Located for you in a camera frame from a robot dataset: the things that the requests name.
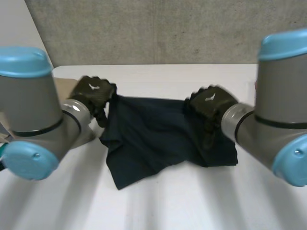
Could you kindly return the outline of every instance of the black band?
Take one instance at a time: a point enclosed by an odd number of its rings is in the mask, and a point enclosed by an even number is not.
[[[17,131],[12,131],[12,133],[16,136],[19,137],[34,137],[34,136],[38,136],[38,135],[42,135],[45,133],[48,133],[50,131],[52,131],[53,129],[56,129],[57,127],[59,127],[63,122],[63,117],[54,125],[47,127],[47,128],[43,128],[41,130],[36,130],[36,131],[31,131],[31,132],[17,132]]]
[[[278,121],[270,121],[255,115],[256,121],[263,123],[267,126],[272,126],[276,128],[287,128],[287,129],[307,129],[307,123],[284,123]]]
[[[81,124],[79,122],[79,120],[74,116],[72,115],[71,113],[67,112],[66,110],[62,110],[64,114],[70,116],[77,124],[78,128],[79,128],[79,132],[81,132]]]
[[[238,142],[238,131],[239,131],[239,128],[240,128],[240,125],[242,124],[242,122],[250,115],[252,115],[254,113],[254,110],[253,111],[250,111],[248,112],[247,114],[245,114],[238,122],[238,124],[236,125],[236,130],[235,130],[235,139],[236,139],[236,142]]]

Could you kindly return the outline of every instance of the white logo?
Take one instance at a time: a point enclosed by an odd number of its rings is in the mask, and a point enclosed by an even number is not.
[[[91,84],[88,84],[88,85],[91,87],[92,90],[98,90],[98,89],[100,89],[99,86],[92,86]]]
[[[213,101],[213,100],[214,100],[214,97],[215,97],[215,93],[213,94],[212,97],[206,98],[205,101]]]

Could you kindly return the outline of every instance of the gray metal cylinder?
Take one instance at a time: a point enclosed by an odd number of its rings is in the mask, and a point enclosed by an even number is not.
[[[305,123],[306,73],[307,54],[260,61],[256,116],[281,123]]]
[[[37,78],[1,78],[1,104],[10,128],[31,132],[55,125],[62,119],[51,73]]]

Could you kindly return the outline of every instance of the dark fabric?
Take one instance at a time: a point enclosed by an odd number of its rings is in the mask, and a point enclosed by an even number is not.
[[[114,95],[100,140],[118,189],[190,161],[201,167],[236,165],[235,144],[221,130],[211,149],[203,147],[204,120],[184,101]]]
[[[2,164],[2,162],[0,161],[0,171],[2,171],[3,169],[5,169],[4,165]]]

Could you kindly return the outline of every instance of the black cloth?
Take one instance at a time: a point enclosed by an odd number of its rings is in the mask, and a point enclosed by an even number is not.
[[[108,147],[106,163],[116,187],[183,161],[201,167],[236,165],[235,144],[220,129],[212,147],[203,147],[203,126],[203,118],[184,101],[114,95],[100,140]]]
[[[4,170],[5,166],[2,164],[2,162],[0,161],[0,171]]]

